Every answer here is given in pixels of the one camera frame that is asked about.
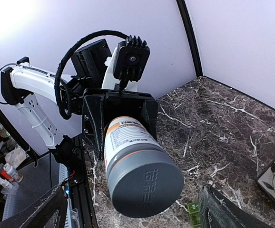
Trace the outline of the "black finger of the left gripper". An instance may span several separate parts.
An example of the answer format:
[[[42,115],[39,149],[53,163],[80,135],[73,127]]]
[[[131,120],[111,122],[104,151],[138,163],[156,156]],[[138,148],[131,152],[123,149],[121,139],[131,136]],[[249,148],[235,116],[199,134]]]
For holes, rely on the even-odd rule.
[[[145,99],[141,110],[141,120],[155,140],[157,140],[157,112],[157,101],[154,98]]]
[[[104,159],[104,109],[100,95],[85,95],[82,107],[82,135],[99,160]]]

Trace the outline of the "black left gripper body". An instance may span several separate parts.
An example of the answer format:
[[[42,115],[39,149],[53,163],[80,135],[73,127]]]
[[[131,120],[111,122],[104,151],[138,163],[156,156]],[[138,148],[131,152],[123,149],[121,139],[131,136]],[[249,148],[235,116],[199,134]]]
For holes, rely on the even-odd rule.
[[[103,100],[104,126],[114,118],[130,116],[142,123],[141,110],[145,99],[154,98],[141,92],[119,92],[106,89],[87,89],[85,95],[100,95]]]

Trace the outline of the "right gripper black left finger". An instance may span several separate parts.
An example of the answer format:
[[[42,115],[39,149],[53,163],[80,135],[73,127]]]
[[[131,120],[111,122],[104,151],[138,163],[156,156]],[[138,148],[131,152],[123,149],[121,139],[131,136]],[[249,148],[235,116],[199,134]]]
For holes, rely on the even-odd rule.
[[[16,215],[0,222],[0,228],[43,228],[53,219],[54,228],[65,227],[68,202],[57,184]]]

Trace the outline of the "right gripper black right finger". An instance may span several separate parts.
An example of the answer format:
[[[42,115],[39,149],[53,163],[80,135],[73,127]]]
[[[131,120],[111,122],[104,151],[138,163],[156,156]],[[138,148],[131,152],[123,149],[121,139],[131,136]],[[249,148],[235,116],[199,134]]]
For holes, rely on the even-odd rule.
[[[206,185],[198,196],[199,217],[203,228],[269,228],[270,226],[244,212],[223,194]]]

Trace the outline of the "green pill organizer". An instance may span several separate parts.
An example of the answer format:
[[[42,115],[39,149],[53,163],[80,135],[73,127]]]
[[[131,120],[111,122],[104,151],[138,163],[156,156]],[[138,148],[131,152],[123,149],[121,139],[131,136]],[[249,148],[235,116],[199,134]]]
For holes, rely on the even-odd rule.
[[[190,222],[193,228],[200,228],[201,221],[199,217],[199,203],[198,201],[187,204],[187,210],[190,217]]]

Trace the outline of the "orange grey-capped pill bottle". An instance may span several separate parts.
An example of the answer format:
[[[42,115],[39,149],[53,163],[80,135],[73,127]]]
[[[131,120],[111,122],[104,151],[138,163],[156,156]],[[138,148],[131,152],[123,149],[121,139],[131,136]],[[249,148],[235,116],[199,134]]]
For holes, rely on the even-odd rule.
[[[104,162],[111,203],[124,216],[148,218],[169,208],[184,187],[181,170],[135,118],[113,119]]]

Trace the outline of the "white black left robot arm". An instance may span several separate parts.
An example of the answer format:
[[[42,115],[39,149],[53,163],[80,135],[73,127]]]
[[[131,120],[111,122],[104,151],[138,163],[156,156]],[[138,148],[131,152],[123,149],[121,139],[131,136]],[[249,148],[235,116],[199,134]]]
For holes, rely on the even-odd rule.
[[[73,51],[71,61],[77,75],[62,75],[60,102],[69,114],[82,116],[82,135],[99,159],[105,149],[157,145],[157,101],[137,91],[149,54],[147,43],[136,36],[120,42],[114,52],[104,39]],[[54,126],[36,100],[40,95],[56,102],[55,75],[34,68],[28,57],[14,67],[4,67],[0,75],[6,103],[26,116],[58,163],[78,167],[73,141]]]

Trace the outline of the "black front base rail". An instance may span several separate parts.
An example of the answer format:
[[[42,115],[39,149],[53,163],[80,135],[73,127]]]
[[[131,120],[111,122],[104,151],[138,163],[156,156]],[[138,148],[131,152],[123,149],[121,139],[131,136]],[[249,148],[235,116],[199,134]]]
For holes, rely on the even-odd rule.
[[[74,176],[69,180],[69,196],[72,208],[78,212],[79,226],[81,228],[97,228],[96,214],[88,183],[85,148],[80,135],[73,138],[74,153],[80,159],[80,166]]]

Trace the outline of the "black left corner post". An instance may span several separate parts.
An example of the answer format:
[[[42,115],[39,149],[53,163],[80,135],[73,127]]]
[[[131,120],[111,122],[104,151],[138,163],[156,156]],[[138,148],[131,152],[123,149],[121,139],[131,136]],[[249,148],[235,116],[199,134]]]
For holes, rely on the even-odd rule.
[[[184,0],[176,0],[176,3],[178,6],[178,10],[184,25],[185,33],[186,33],[188,44],[190,47],[196,77],[203,76],[201,59],[200,59],[200,55],[197,47],[193,24],[188,12],[188,7]]]

